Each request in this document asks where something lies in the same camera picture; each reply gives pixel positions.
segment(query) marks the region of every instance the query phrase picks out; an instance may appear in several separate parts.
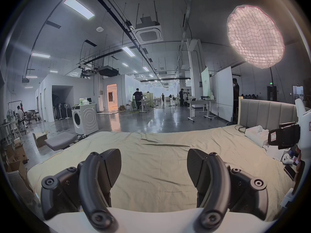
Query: gray headboard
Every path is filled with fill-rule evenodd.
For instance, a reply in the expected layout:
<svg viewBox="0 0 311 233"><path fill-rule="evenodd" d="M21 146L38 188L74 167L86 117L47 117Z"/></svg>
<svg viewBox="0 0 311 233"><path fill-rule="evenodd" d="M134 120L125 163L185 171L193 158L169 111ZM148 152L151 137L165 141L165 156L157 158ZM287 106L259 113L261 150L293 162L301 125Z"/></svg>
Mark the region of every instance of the gray headboard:
<svg viewBox="0 0 311 233"><path fill-rule="evenodd" d="M280 123L285 122L298 122L294 104L253 99L239 101L238 124L242 126L261 125L263 129L273 130L277 129Z"/></svg>

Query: softbox light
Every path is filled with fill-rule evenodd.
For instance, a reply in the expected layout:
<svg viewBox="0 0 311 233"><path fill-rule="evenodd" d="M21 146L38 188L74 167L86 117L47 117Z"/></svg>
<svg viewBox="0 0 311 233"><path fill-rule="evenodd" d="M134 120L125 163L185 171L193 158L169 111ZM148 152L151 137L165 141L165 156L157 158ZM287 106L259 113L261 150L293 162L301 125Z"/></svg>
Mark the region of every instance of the softbox light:
<svg viewBox="0 0 311 233"><path fill-rule="evenodd" d="M236 7L228 17L227 26L231 46L248 63L264 69L282 59L285 50L282 34L258 7Z"/></svg>

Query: gray cushion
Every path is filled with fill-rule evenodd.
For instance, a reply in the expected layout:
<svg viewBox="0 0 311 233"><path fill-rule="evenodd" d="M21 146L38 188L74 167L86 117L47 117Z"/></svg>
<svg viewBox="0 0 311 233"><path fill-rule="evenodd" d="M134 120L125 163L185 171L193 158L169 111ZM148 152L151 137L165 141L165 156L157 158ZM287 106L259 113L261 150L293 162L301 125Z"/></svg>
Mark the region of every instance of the gray cushion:
<svg viewBox="0 0 311 233"><path fill-rule="evenodd" d="M75 134L63 132L52 138L46 139L45 144L48 145L52 150L57 151L69 146L77 139Z"/></svg>
<svg viewBox="0 0 311 233"><path fill-rule="evenodd" d="M241 99L240 125L273 130L280 123L298 122L296 106L264 100Z"/></svg>

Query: man in black shirt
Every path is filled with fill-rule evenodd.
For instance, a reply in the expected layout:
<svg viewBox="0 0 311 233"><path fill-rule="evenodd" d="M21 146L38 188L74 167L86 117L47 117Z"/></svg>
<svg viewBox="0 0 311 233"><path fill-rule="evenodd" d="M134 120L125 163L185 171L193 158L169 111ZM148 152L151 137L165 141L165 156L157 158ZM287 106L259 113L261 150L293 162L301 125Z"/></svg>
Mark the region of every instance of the man in black shirt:
<svg viewBox="0 0 311 233"><path fill-rule="evenodd" d="M236 109L239 107L240 87L236 78L232 79L233 87L233 115L236 116Z"/></svg>
<svg viewBox="0 0 311 233"><path fill-rule="evenodd" d="M142 99L142 92L139 91L139 88L137 88L133 95L135 96L135 101L136 101L136 104L137 104L137 110L139 111L140 110L140 105L141 105L140 101Z"/></svg>
<svg viewBox="0 0 311 233"><path fill-rule="evenodd" d="M180 106L184 106L184 90L181 88L179 92Z"/></svg>

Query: label sticker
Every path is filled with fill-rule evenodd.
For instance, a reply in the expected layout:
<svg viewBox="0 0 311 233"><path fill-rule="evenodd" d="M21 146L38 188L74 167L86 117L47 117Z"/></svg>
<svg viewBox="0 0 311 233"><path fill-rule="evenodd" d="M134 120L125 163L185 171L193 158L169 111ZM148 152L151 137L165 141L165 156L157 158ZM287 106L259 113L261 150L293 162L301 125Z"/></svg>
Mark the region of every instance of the label sticker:
<svg viewBox="0 0 311 233"><path fill-rule="evenodd" d="M271 141L275 141L276 140L276 132L271 134Z"/></svg>

